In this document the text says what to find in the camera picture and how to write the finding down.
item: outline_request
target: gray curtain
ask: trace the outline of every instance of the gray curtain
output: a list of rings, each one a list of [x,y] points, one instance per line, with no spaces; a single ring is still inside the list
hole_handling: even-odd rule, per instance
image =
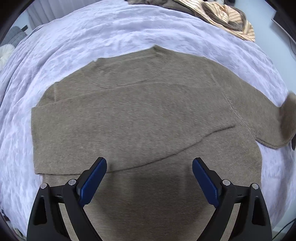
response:
[[[101,0],[35,0],[27,9],[32,29]]]
[[[27,34],[23,32],[19,27],[13,26],[4,37],[0,46],[3,46],[5,44],[12,44],[16,48],[20,41],[22,41],[26,36]]]

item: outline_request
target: sweater sleeve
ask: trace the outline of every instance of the sweater sleeve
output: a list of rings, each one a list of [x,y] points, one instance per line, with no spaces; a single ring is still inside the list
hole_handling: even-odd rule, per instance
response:
[[[262,92],[217,64],[213,78],[228,99],[233,111],[259,143],[278,149],[292,142],[296,146],[296,95],[289,93],[284,103],[275,106]]]
[[[101,90],[99,86],[94,85],[88,79],[88,72],[96,67],[95,65],[96,62],[93,61],[59,82],[53,83],[44,92],[38,106]]]

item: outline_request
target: brown sweater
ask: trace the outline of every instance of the brown sweater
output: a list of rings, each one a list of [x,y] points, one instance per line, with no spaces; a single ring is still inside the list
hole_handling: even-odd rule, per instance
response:
[[[35,171],[61,185],[103,156],[108,171],[85,211],[104,241],[196,241],[214,208],[192,160],[234,184],[260,184],[256,141],[289,144],[295,107],[293,93],[276,107],[203,57],[154,46],[100,58],[53,84],[32,109]]]

